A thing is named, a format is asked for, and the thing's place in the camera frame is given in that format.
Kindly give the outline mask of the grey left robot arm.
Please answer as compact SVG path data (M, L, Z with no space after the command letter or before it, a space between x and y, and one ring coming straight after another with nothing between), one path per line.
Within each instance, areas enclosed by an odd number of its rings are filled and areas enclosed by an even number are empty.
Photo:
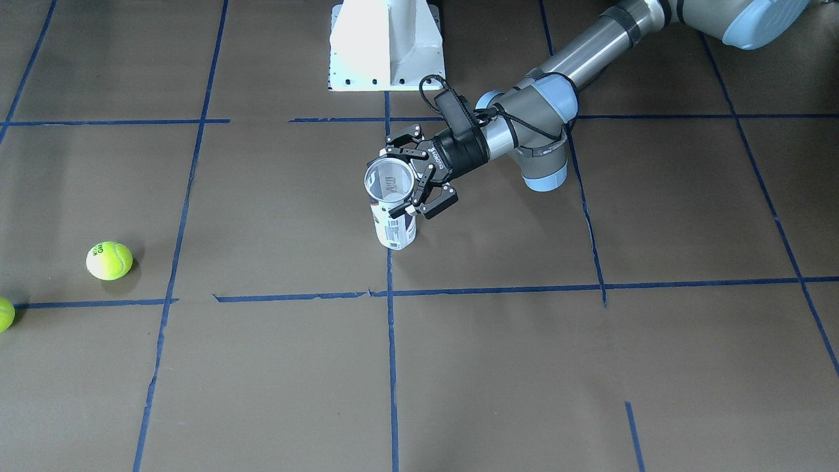
M381 204L387 217L434 218L458 200L452 182L511 153L534 191L551 191L566 179L564 144L578 116L579 92L606 66L669 24L678 23L740 50L756 50L785 33L806 1L621 1L593 26L512 89L487 92L471 107L440 75L442 91L426 104L447 127L432 138L419 125L386 138L378 164L407 168L407 194Z

